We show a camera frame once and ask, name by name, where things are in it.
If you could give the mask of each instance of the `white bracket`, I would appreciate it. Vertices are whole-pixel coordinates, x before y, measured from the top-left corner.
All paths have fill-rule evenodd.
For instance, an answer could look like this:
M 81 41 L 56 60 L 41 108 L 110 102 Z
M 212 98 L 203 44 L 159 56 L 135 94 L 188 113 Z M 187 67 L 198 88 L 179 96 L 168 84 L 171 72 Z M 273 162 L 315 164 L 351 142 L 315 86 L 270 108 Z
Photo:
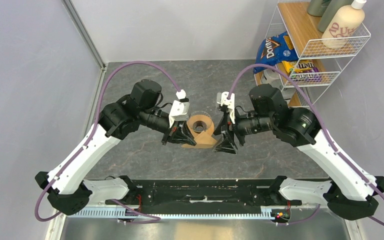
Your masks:
M 327 205 L 323 197 L 331 188 L 331 181 L 304 181 L 286 178 L 280 185 L 279 192 L 287 200 L 301 200 L 310 204 Z
M 129 191 L 127 183 L 119 177 L 111 180 L 83 180 L 83 184 L 92 191 L 87 204 L 98 204 L 108 199 L 122 199 Z
M 184 99 L 184 98 L 186 98 L 186 92 L 185 92 L 185 90 L 180 90 L 180 91 L 177 91 L 176 92 L 176 96 L 177 96 L 177 99 Z
M 227 106 L 229 109 L 229 117 L 233 124 L 235 124 L 235 94 L 232 93 L 230 99 L 228 99 L 229 92 L 217 93 L 217 103 L 220 106 Z
M 180 90 L 176 92 L 176 96 L 179 100 L 186 98 L 185 90 Z M 188 112 L 189 112 L 189 102 L 180 102 L 178 100 L 173 101 L 171 106 L 170 113 L 168 114 L 168 121 L 170 123 L 170 128 L 173 124 L 178 121 L 187 121 Z

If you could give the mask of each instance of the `bottle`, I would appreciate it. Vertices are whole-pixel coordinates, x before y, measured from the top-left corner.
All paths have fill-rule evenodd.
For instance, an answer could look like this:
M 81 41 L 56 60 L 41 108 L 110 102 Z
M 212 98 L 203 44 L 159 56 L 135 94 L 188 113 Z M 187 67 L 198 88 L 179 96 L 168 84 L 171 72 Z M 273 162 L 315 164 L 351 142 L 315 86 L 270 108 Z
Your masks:
M 317 25 L 317 29 L 324 33 L 337 11 L 345 5 L 350 5 L 353 0 L 332 0 Z
M 307 8 L 307 13 L 311 16 L 321 17 L 330 3 L 331 0 L 311 0 Z
M 330 49 L 342 48 L 348 41 L 346 37 L 351 37 L 362 24 L 365 18 L 362 8 L 365 3 L 366 0 L 354 0 L 351 5 L 339 8 L 326 31 L 321 36 L 321 42 Z

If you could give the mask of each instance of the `gray wall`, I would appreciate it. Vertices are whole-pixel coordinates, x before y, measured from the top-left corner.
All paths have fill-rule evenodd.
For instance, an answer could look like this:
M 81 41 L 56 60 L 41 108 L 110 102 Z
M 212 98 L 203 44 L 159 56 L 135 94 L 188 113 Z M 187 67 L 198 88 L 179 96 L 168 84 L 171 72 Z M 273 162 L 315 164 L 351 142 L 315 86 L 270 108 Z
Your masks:
M 316 105 L 340 146 L 364 169 L 384 176 L 384 1 L 364 6 L 372 38 Z M 376 216 L 384 220 L 384 203 Z M 384 227 L 362 221 L 368 239 L 383 239 Z
M 99 74 L 61 1 L 0 0 L 0 239 L 44 239 L 34 176 L 82 138 Z
M 255 59 L 277 0 L 72 0 L 105 62 Z

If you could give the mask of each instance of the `snack bag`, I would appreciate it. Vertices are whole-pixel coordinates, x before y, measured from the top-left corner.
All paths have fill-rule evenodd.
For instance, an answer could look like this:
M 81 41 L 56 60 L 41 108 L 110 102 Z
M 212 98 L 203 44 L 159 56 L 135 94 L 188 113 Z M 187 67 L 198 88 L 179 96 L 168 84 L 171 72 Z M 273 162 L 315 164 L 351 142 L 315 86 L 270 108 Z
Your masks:
M 317 67 L 314 67 L 310 70 L 302 71 L 301 74 L 294 74 L 293 80 L 296 82 L 321 82 L 322 76 L 320 74 L 312 74 L 312 73 L 319 73 L 319 69 Z
M 287 72 L 287 74 L 290 74 L 293 70 L 295 65 L 297 64 L 297 61 L 282 61 L 282 64 Z M 298 65 L 296 65 L 295 73 L 302 73 L 303 71 L 309 71 L 311 69 L 314 69 L 316 66 L 313 63 L 313 60 L 301 60 L 299 61 Z
M 266 38 L 258 48 L 256 64 L 267 64 L 274 66 L 282 61 L 297 61 L 297 52 L 294 49 L 287 32 L 277 36 Z M 253 72 L 257 74 L 263 71 L 264 67 L 255 67 Z

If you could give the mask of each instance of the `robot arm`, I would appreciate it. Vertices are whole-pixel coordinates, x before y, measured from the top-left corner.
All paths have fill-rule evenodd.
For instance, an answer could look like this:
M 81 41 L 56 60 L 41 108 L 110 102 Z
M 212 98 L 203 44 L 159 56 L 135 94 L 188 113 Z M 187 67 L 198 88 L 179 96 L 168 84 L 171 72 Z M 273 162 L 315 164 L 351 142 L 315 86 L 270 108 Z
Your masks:
M 196 145 L 186 126 L 189 100 L 185 91 L 177 94 L 170 113 L 157 107 L 158 98 L 162 100 L 161 86 L 151 80 L 137 82 L 131 93 L 117 102 L 106 105 L 99 115 L 98 126 L 91 141 L 85 142 L 92 134 L 91 127 L 86 137 L 50 172 L 39 172 L 35 179 L 44 189 L 55 179 L 49 189 L 48 200 L 51 205 L 66 215 L 80 211 L 87 204 L 96 204 L 109 199 L 123 199 L 136 186 L 126 177 L 111 180 L 85 180 L 86 174 L 110 149 L 138 130 L 139 125 L 163 133 L 162 143 Z M 68 165 L 60 176 L 56 176 L 65 163 L 78 151 L 83 151 Z
M 272 131 L 278 139 L 298 148 L 313 159 L 332 179 L 313 182 L 278 177 L 275 190 L 282 198 L 327 205 L 334 213 L 348 220 L 372 216 L 375 213 L 378 202 L 372 198 L 374 190 L 337 155 L 337 152 L 334 152 L 310 110 L 303 107 L 288 108 L 281 92 L 269 84 L 256 86 L 249 92 L 254 110 L 246 115 L 239 115 L 233 108 L 234 97 L 231 97 L 230 101 L 223 98 L 227 96 L 227 92 L 221 93 L 221 98 L 219 96 L 217 102 L 224 115 L 214 132 L 216 135 L 222 135 L 214 148 L 216 152 L 236 154 L 238 147 L 234 136 L 243 146 L 246 135 Z M 384 177 L 369 174 L 345 152 L 342 153 L 384 192 Z

